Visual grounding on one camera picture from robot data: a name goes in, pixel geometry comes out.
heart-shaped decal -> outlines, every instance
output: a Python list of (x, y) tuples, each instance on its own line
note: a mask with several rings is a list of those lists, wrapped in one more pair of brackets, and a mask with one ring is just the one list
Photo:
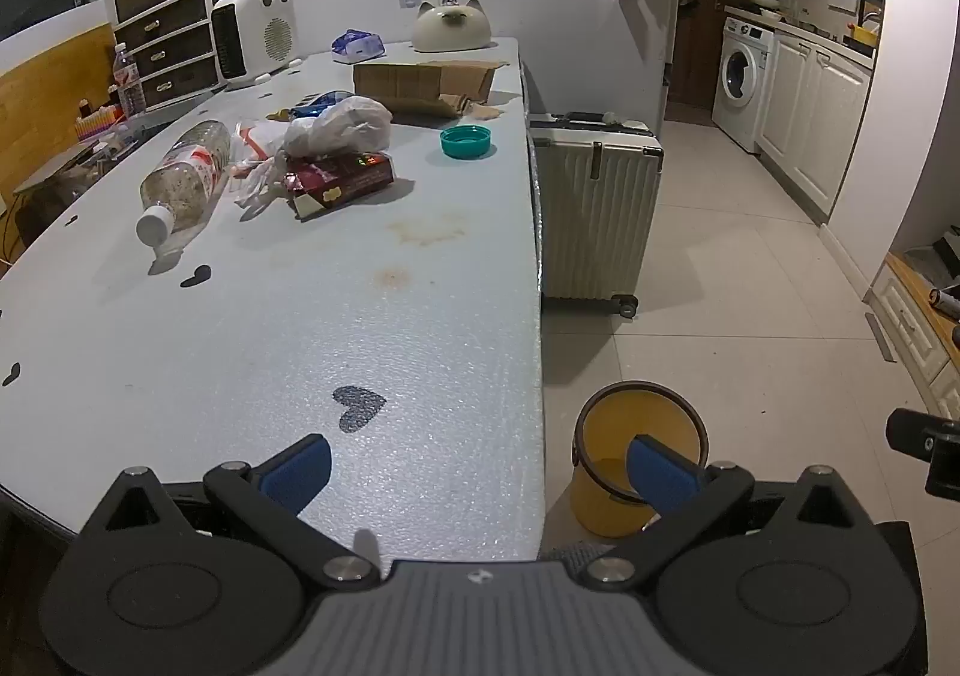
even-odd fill
[(196, 270), (193, 271), (191, 278), (187, 278), (181, 283), (182, 289), (189, 289), (191, 286), (198, 286), (200, 283), (203, 283), (205, 280), (210, 280), (210, 275), (213, 273), (213, 270), (210, 270), (210, 265), (202, 264)]
[(10, 375), (3, 379), (3, 385), (9, 386), (20, 377), (20, 363), (14, 362), (10, 369)]
[(359, 386), (341, 386), (334, 391), (333, 398), (347, 406), (347, 411), (340, 417), (340, 430), (347, 434), (367, 426), (387, 402), (376, 392)]

yellow trash can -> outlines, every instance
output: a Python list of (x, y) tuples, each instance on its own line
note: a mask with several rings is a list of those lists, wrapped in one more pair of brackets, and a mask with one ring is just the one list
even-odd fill
[(595, 535), (631, 535), (654, 516), (627, 478), (627, 447), (643, 434), (701, 468), (707, 465), (704, 422), (678, 393), (649, 381), (601, 389), (584, 406), (573, 431), (570, 488), (574, 516)]

bottle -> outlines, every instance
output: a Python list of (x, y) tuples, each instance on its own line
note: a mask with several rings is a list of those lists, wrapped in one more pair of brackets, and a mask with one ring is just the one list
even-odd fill
[(143, 84), (140, 82), (140, 71), (136, 68), (136, 61), (127, 54), (126, 42), (117, 43), (114, 48), (116, 59), (113, 60), (113, 79), (117, 81), (120, 95), (120, 106), (127, 118), (144, 112), (147, 109), (147, 100), (143, 96)]
[(200, 222), (229, 157), (230, 135), (219, 121), (203, 121), (179, 138), (140, 186), (141, 243), (156, 248)]

white suitcase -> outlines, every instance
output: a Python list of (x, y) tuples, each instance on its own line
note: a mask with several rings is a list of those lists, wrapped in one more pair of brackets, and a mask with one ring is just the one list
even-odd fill
[(544, 229), (544, 297), (602, 299), (637, 315), (637, 280), (664, 149), (637, 121), (531, 115)]

water bottle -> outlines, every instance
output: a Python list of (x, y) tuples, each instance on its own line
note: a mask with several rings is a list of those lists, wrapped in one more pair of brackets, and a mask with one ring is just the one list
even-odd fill
[(136, 67), (136, 61), (128, 56), (126, 42), (117, 43), (114, 50), (117, 57), (113, 60), (113, 79), (117, 81), (120, 107), (123, 107), (123, 114), (127, 118), (133, 118), (147, 109), (140, 70)]
[(179, 138), (140, 186), (141, 243), (156, 248), (200, 222), (229, 157), (230, 134), (219, 121), (203, 121)]

